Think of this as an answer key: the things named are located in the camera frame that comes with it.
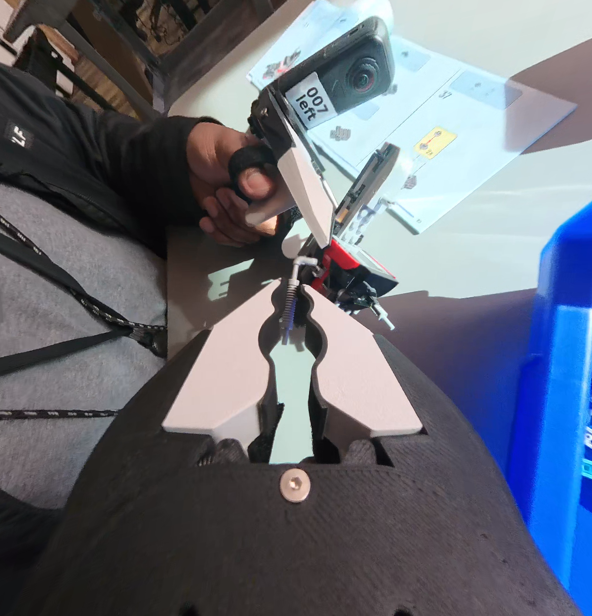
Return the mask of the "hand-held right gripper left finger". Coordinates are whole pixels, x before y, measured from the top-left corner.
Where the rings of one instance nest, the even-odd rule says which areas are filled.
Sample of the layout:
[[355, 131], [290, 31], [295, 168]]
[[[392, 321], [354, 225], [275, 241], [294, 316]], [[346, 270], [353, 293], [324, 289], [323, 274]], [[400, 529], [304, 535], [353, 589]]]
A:
[[201, 350], [162, 422], [163, 430], [232, 439], [270, 455], [284, 405], [271, 352], [279, 343], [284, 281], [277, 279], [205, 331]]

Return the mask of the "person's left forearm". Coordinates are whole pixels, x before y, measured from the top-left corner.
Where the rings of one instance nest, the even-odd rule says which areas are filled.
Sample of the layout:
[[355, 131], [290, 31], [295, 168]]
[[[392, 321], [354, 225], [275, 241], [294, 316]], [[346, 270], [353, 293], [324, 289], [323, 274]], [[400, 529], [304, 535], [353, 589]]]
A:
[[69, 102], [0, 64], [0, 183], [167, 258], [166, 228], [201, 218], [186, 143], [211, 118], [139, 121]]

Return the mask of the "grey fabric clothing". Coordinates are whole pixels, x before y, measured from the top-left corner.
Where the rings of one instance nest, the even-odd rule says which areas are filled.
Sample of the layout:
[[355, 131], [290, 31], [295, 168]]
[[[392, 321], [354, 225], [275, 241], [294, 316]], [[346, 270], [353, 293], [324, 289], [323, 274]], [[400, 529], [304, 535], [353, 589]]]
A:
[[[5, 184], [0, 215], [93, 297], [127, 319], [165, 325], [163, 259]], [[1, 255], [0, 292], [0, 357], [106, 331], [65, 291]], [[0, 411], [120, 410], [163, 365], [137, 342], [119, 338], [0, 377]], [[0, 489], [38, 507], [61, 508], [111, 421], [0, 420]]]

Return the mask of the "person's left hand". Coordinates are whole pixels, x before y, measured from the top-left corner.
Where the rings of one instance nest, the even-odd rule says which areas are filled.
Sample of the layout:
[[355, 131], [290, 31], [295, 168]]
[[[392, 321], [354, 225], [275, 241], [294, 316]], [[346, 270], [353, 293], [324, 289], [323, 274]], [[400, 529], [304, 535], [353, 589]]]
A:
[[244, 170], [237, 186], [245, 199], [234, 189], [228, 164], [232, 155], [244, 147], [258, 144], [246, 133], [215, 123], [199, 123], [190, 132], [186, 144], [190, 183], [193, 195], [203, 211], [199, 227], [216, 243], [244, 247], [262, 238], [276, 235], [278, 218], [257, 227], [246, 223], [249, 201], [261, 201], [275, 192], [273, 176], [257, 167]]

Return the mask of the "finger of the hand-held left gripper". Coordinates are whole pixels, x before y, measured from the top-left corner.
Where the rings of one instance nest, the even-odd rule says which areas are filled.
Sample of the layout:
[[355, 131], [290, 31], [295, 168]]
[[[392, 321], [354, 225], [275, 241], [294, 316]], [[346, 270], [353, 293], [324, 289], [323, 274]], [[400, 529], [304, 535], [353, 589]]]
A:
[[334, 196], [302, 144], [291, 147], [277, 163], [280, 175], [296, 207], [320, 248], [331, 244], [334, 229]]

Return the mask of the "grey toy spring shock piece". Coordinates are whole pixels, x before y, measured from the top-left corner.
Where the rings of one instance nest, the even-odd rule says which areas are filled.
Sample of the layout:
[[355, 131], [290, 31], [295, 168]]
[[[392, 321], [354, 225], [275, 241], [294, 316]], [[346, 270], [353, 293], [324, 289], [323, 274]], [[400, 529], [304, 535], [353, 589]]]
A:
[[297, 292], [300, 285], [299, 273], [302, 267], [317, 267], [317, 259], [306, 256], [298, 256], [292, 262], [291, 276], [287, 280], [283, 314], [279, 320], [281, 331], [281, 344], [289, 343], [293, 329], [295, 308], [297, 305]]

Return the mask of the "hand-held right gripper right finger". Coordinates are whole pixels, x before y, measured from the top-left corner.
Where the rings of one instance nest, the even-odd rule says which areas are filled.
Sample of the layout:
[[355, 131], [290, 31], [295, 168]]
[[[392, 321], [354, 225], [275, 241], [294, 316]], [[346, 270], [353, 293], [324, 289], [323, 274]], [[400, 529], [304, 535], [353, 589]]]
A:
[[343, 458], [356, 441], [420, 434], [423, 424], [365, 326], [309, 285], [300, 288], [313, 456]]

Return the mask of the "blue plastic bin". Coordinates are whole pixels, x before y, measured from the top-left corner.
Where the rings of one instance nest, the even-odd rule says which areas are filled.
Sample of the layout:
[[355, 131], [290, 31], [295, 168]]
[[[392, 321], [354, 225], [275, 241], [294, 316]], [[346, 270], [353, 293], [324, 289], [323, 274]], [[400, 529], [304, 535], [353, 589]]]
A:
[[547, 563], [592, 615], [592, 512], [581, 504], [592, 395], [592, 203], [542, 250], [507, 481]]

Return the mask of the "white desk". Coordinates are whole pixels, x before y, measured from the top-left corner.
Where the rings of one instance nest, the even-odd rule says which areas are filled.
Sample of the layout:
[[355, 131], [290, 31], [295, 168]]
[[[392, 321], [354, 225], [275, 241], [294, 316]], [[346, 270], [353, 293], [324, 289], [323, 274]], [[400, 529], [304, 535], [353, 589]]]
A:
[[[245, 130], [256, 94], [246, 80], [310, 1], [285, 4], [242, 42], [236, 18], [196, 43], [171, 115], [212, 116]], [[398, 276], [382, 305], [358, 320], [386, 337], [473, 423], [501, 463], [518, 372], [526, 353], [540, 252], [554, 231], [592, 201], [592, 1], [390, 1], [394, 30], [416, 44], [577, 104], [577, 109], [421, 235], [386, 212], [363, 245]], [[174, 351], [204, 325], [275, 278], [271, 250], [218, 248], [197, 230], [173, 231], [169, 319]], [[285, 412], [271, 463], [311, 454], [305, 386], [313, 358], [277, 346]]]

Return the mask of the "light blue instruction booklet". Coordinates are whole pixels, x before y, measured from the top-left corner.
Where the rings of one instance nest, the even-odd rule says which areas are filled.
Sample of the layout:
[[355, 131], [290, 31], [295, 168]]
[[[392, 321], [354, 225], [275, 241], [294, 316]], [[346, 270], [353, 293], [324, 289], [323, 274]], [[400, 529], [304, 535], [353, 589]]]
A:
[[251, 68], [262, 90], [370, 17], [390, 36], [389, 89], [309, 132], [314, 146], [356, 179], [375, 150], [400, 148], [375, 201], [420, 234], [541, 137], [577, 103], [486, 72], [404, 38], [397, 1], [313, 1]]

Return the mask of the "toy brick vehicle model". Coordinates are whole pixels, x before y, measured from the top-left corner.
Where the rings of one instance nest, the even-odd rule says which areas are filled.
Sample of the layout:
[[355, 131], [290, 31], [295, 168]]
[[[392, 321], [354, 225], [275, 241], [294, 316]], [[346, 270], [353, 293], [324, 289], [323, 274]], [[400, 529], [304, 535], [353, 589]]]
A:
[[379, 298], [393, 290], [398, 281], [363, 249], [361, 242], [373, 218], [387, 209], [386, 198], [375, 201], [375, 197], [399, 157], [400, 148], [392, 143], [375, 150], [338, 205], [331, 244], [320, 248], [310, 236], [296, 256], [317, 259], [317, 267], [301, 268], [300, 284], [309, 285], [348, 314], [370, 309], [390, 330], [394, 325]]

